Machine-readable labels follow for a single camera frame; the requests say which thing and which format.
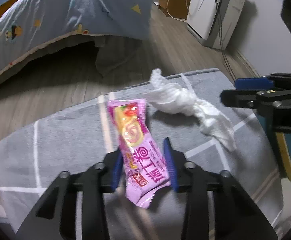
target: floor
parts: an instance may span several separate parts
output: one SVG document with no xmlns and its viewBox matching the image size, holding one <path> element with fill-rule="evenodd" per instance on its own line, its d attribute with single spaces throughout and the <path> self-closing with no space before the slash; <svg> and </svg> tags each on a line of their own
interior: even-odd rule
<svg viewBox="0 0 291 240">
<path fill-rule="evenodd" d="M 161 68 L 163 75 L 171 75 L 218 67 L 231 80 L 221 51 L 201 46 L 184 22 L 165 17 L 155 5 L 150 38 L 133 58 L 102 78 L 94 66 L 96 53 L 93 42 L 66 48 L 31 61 L 1 84 L 0 140 L 69 106 L 146 82 L 154 68 Z M 249 76 L 229 55 L 228 61 L 237 78 Z"/>
</svg>

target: red logo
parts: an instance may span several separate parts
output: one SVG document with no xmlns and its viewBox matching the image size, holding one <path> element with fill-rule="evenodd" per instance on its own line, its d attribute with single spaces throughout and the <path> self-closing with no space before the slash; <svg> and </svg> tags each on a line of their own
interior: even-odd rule
<svg viewBox="0 0 291 240">
<path fill-rule="evenodd" d="M 139 184 L 140 187 L 143 187 L 148 184 L 148 181 L 139 172 L 133 174 L 132 177 Z"/>
</svg>

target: ironing board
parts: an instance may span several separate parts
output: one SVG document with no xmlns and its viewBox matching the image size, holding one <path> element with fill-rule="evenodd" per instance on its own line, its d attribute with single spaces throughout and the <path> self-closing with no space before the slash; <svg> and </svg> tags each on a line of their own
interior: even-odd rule
<svg viewBox="0 0 291 240">
<path fill-rule="evenodd" d="M 248 109 L 224 107 L 219 95 L 233 85 L 218 69 L 184 74 L 199 98 L 227 115 L 235 130 L 238 149 L 229 153 L 210 136 L 199 132 L 198 120 L 182 114 L 170 115 L 147 106 L 147 126 L 162 149 L 165 137 L 173 148 L 212 172 L 229 170 L 275 226 L 283 208 L 279 169 L 271 146 L 256 116 Z M 180 75 L 172 82 L 187 87 Z M 0 194 L 8 219 L 15 231 L 33 205 L 59 172 L 85 171 L 118 146 L 117 132 L 106 111 L 111 99 L 142 98 L 152 90 L 143 83 L 67 108 L 30 124 L 0 141 Z M 105 194 L 105 209 L 111 239 L 180 239 L 185 194 L 170 187 L 159 190 L 149 209 L 138 208 L 124 197 L 124 188 Z M 80 235 L 82 194 L 77 202 L 77 239 Z M 210 210 L 213 202 L 210 199 Z M 210 237 L 214 218 L 210 216 Z"/>
</svg>

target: white tissue paper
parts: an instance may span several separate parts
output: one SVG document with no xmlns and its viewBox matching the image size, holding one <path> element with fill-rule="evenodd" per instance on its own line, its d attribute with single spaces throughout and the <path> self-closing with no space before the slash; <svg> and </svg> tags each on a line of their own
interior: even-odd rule
<svg viewBox="0 0 291 240">
<path fill-rule="evenodd" d="M 150 78 L 154 91 L 145 93 L 145 98 L 162 112 L 196 116 L 200 121 L 199 129 L 202 133 L 214 136 L 230 152 L 234 151 L 234 130 L 229 118 L 209 102 L 199 99 L 186 77 L 180 75 L 189 90 L 177 83 L 170 83 L 161 76 L 160 69 L 154 69 Z"/>
</svg>

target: snack package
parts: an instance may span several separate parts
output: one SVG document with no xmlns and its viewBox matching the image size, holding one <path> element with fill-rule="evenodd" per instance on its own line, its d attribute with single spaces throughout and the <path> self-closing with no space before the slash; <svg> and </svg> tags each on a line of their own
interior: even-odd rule
<svg viewBox="0 0 291 240">
<path fill-rule="evenodd" d="M 166 161 L 146 127 L 146 100 L 112 100 L 108 111 L 119 132 L 119 149 L 126 174 L 126 197 L 148 208 L 154 193 L 169 186 Z"/>
</svg>

